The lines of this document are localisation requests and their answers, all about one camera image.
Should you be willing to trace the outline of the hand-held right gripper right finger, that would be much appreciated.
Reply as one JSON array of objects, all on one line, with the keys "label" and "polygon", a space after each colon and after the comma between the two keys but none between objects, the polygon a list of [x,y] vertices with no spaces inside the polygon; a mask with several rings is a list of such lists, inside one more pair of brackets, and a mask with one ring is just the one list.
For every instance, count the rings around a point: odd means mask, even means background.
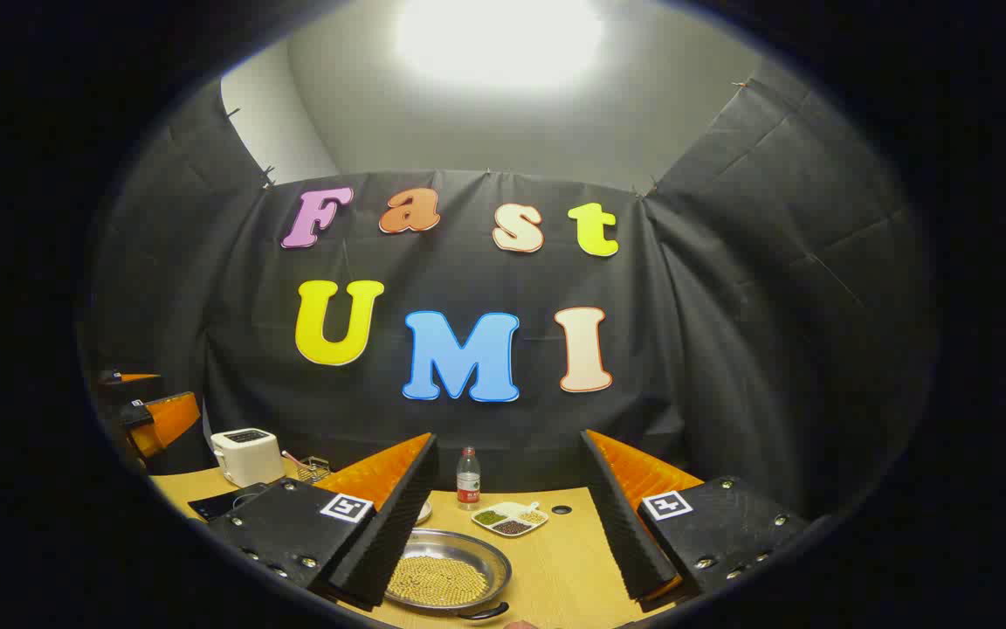
[{"label": "hand-held right gripper right finger", "polygon": [[639,604],[727,588],[810,526],[743,479],[701,480],[619,439],[580,433],[584,481],[628,597]]}]

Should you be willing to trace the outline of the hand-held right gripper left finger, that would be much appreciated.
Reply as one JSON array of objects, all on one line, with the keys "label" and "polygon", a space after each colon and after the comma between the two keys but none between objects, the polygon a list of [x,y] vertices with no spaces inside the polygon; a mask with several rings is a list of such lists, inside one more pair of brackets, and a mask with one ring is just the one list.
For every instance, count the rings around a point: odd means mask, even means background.
[{"label": "hand-held right gripper left finger", "polygon": [[437,438],[424,433],[318,483],[275,481],[207,529],[269,576],[368,610],[383,601],[438,474]]}]

